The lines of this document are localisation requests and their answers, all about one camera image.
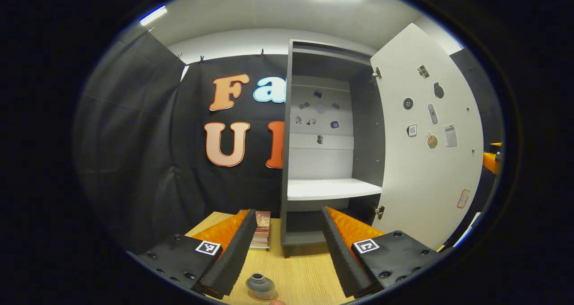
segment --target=blue letter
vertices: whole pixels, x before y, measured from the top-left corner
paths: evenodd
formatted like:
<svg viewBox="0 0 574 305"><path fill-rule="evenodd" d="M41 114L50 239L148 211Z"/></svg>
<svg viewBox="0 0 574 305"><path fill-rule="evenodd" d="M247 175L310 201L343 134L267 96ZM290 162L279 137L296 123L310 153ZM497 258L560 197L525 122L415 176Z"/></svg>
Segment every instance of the blue letter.
<svg viewBox="0 0 574 305"><path fill-rule="evenodd" d="M285 87L287 85L282 78L277 78L276 76L261 78L261 80L257 82L257 85L260 87L253 91L253 98L257 101L285 102Z"/></svg>

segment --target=white ceiling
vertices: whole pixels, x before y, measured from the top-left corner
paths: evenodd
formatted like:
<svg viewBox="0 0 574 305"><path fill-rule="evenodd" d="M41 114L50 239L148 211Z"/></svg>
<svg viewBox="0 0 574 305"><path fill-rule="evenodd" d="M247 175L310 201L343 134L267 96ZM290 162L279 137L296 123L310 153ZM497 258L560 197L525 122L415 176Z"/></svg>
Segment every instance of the white ceiling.
<svg viewBox="0 0 574 305"><path fill-rule="evenodd" d="M174 0L147 27L165 46L239 29L314 31L381 48L422 13L399 0Z"/></svg>

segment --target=stack of books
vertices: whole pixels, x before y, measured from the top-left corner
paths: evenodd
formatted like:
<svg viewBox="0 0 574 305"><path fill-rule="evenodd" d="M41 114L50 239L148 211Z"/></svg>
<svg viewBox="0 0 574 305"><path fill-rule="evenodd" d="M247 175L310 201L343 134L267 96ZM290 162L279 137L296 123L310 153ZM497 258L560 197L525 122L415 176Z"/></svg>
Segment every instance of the stack of books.
<svg viewBox="0 0 574 305"><path fill-rule="evenodd" d="M246 209L240 209L238 213L247 212ZM269 251L269 230L271 228L271 212L256 211L257 229L253 235L252 243L249 245L249 251Z"/></svg>

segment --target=white cabinet door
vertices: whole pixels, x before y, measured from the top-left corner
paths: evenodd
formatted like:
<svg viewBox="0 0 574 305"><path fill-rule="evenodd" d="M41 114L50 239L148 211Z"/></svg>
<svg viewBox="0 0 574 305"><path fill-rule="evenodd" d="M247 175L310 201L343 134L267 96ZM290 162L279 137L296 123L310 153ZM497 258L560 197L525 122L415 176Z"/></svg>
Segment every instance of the white cabinet door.
<svg viewBox="0 0 574 305"><path fill-rule="evenodd" d="M379 201L385 212L381 220L375 217L373 227L404 231L436 250L461 223L480 179L483 137L476 101L443 48L414 24L375 54L371 64L382 74L377 84L385 117ZM418 71L422 65L426 78ZM404 104L407 98L412 104ZM416 132L409 131L414 125ZM429 133L436 136L433 149Z"/></svg>

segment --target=orange letter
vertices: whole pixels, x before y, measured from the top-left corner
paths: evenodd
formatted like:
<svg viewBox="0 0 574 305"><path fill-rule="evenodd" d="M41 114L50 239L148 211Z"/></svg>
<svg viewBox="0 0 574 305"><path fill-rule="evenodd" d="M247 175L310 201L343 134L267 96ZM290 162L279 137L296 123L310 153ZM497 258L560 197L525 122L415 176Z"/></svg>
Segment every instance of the orange letter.
<svg viewBox="0 0 574 305"><path fill-rule="evenodd" d="M269 122L267 128L273 133L271 144L271 158L265 165L269 168L283 168L283 133L285 133L285 121Z"/></svg>
<svg viewBox="0 0 574 305"><path fill-rule="evenodd" d="M232 82L241 82L247 84L249 82L249 76L247 74L241 74L236 76L230 76L228 78L218 78L213 81L215 84L215 98L213 103L209 106L211 111L217 111L218 109L229 109L235 103L229 99L229 95L232 94L234 98L238 98L241 94L241 84Z"/></svg>
<svg viewBox="0 0 574 305"><path fill-rule="evenodd" d="M221 132L225 129L225 125L219 122L207 123L204 127L207 132L207 139L205 140L205 151L207 158L213 164L219 166L231 167L239 164L244 159L245 154L245 133L249 130L250 125L246 122L235 122L229 127L233 135L233 152L229 156L221 153Z"/></svg>

